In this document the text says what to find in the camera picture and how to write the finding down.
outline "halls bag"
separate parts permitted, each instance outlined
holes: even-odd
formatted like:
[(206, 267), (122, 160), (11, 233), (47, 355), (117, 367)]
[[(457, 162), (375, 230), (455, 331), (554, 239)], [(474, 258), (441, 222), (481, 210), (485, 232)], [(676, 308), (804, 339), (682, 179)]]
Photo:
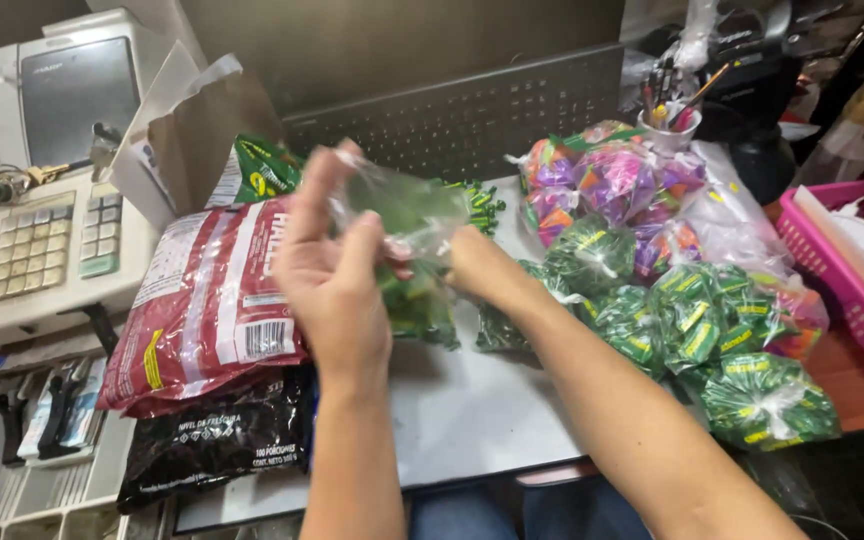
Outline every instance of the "halls bag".
[(105, 368), (97, 409), (147, 418), (307, 358), (272, 262), (288, 198), (208, 210), (162, 235)]

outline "keyboard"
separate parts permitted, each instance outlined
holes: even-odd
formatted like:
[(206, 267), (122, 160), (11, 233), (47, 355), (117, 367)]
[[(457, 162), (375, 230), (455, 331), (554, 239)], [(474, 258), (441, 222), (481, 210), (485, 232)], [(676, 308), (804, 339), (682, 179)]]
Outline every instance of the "keyboard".
[(582, 49), (283, 123), (300, 155), (349, 138), (372, 162), (420, 178), (500, 178), (518, 173), (506, 154), (616, 117), (622, 58), (618, 44)]

